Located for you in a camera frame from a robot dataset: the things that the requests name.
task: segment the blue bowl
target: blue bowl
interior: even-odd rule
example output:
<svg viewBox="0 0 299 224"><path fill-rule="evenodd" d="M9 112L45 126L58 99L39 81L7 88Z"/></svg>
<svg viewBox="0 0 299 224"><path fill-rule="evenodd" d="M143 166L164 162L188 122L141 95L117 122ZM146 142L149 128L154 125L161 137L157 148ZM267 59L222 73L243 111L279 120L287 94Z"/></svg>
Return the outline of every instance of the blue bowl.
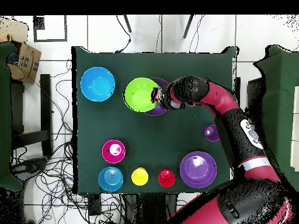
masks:
<svg viewBox="0 0 299 224"><path fill-rule="evenodd" d="M99 174L99 185L108 192L117 191L124 183L123 173L116 167L106 167Z"/></svg>
<svg viewBox="0 0 299 224"><path fill-rule="evenodd" d="M80 81L83 95L93 102L103 102L114 92L115 81L110 71L92 67L84 72Z"/></svg>

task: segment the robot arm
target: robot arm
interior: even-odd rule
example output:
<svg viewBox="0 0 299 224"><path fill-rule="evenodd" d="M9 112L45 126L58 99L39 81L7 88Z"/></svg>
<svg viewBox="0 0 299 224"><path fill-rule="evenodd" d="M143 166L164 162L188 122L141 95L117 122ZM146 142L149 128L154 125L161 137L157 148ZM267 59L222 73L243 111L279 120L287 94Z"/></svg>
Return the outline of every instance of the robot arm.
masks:
<svg viewBox="0 0 299 224"><path fill-rule="evenodd" d="M234 171L245 171L247 178L241 184L230 183L214 194L195 198L181 210L183 213L175 216L177 223L243 224L253 223L256 219L252 216L256 216L260 218L259 223L275 224L291 217L288 200L281 197L280 179L257 133L228 89L196 76L185 76L162 90L159 101L167 110L183 109L187 105L207 107L215 117L229 165ZM264 195L261 188L271 193ZM265 208L272 214L263 215Z"/></svg>

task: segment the green fabric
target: green fabric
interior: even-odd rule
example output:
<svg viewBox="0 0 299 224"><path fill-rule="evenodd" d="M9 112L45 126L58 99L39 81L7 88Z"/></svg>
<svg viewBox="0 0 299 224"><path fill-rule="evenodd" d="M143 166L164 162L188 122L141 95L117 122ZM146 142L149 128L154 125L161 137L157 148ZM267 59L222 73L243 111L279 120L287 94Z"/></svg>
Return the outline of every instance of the green fabric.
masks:
<svg viewBox="0 0 299 224"><path fill-rule="evenodd" d="M262 124L266 140L280 170L299 191L299 172L290 166L294 90L299 86L299 53L277 45L268 48L269 56L256 65L265 75Z"/></svg>
<svg viewBox="0 0 299 224"><path fill-rule="evenodd" d="M78 192L100 193L98 175L108 166L118 167L124 175L118 193L181 193L203 192L230 179L230 169L221 142L209 142L204 127L214 123L213 115L204 107L149 116L130 110L123 101L123 89L134 78L159 77L171 82L185 75L210 78L232 88L232 59L236 48L222 54L153 54L153 53L90 53L76 47L78 106ZM116 88L108 100L92 102L80 90L80 79L91 67L104 67L114 76ZM126 156L116 164L102 158L102 147L110 139L118 139L126 147ZM179 174L181 160L193 151L209 153L217 163L217 176L206 188L187 186ZM139 166L149 175L148 183L134 185L132 172ZM172 187L159 185L158 175L170 168L176 181Z"/></svg>
<svg viewBox="0 0 299 224"><path fill-rule="evenodd" d="M16 51L10 43L0 43L0 187L19 191L22 183L12 177L9 171L12 147L12 114L11 114L11 82L10 71L6 66L7 56Z"/></svg>

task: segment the red cup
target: red cup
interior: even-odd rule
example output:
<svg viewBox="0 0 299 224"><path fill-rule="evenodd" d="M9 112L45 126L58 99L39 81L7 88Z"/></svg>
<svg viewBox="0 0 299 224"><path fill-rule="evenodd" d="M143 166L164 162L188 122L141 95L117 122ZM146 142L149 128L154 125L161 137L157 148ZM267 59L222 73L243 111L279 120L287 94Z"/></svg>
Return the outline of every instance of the red cup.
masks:
<svg viewBox="0 0 299 224"><path fill-rule="evenodd" d="M161 186L170 187L175 183L175 175L169 169L162 169L158 181Z"/></svg>

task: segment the small purple cup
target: small purple cup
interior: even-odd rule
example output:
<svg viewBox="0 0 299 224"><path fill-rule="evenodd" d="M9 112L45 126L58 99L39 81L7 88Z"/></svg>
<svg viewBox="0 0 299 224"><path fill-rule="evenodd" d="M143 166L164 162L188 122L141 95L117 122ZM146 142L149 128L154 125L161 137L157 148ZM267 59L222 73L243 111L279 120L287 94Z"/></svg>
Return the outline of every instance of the small purple cup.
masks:
<svg viewBox="0 0 299 224"><path fill-rule="evenodd" d="M210 141L210 142L217 142L220 137L217 131L217 127L214 124L211 124L204 129L204 136Z"/></svg>
<svg viewBox="0 0 299 224"><path fill-rule="evenodd" d="M165 88L168 86L168 82L162 78L151 78L151 80L153 80L156 84L158 84L161 88ZM150 111L146 111L145 114L147 115L151 115L151 116L158 116L161 115L163 113L167 112L165 109L163 109L160 104L158 103L154 109L150 110Z"/></svg>
<svg viewBox="0 0 299 224"><path fill-rule="evenodd" d="M192 188L209 186L216 178L216 174L216 162L205 152L191 152L180 163L180 177Z"/></svg>

